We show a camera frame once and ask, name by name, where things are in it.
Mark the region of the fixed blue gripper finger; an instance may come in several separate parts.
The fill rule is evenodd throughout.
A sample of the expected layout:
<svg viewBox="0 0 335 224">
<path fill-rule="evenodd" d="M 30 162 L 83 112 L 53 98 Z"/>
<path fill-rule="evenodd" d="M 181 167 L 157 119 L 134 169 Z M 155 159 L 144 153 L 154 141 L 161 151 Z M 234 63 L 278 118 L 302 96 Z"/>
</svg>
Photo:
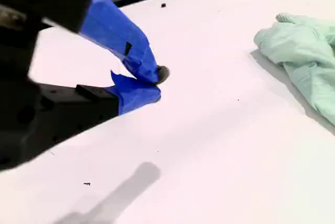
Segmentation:
<svg viewBox="0 0 335 224">
<path fill-rule="evenodd" d="M 157 102 L 160 89 L 111 73 L 110 87 L 41 86 L 39 147 L 50 148 L 112 118 Z"/>
</svg>

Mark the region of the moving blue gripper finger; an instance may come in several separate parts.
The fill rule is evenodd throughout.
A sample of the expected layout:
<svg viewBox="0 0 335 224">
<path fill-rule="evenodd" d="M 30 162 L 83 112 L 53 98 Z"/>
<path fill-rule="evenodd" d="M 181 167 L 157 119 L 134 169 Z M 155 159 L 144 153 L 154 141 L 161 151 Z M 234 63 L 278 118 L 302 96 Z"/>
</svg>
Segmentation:
<svg viewBox="0 0 335 224">
<path fill-rule="evenodd" d="M 1 64 L 24 78 L 44 20 L 109 50 L 138 80 L 160 84 L 169 70 L 157 65 L 146 35 L 111 0 L 1 0 Z"/>
</svg>

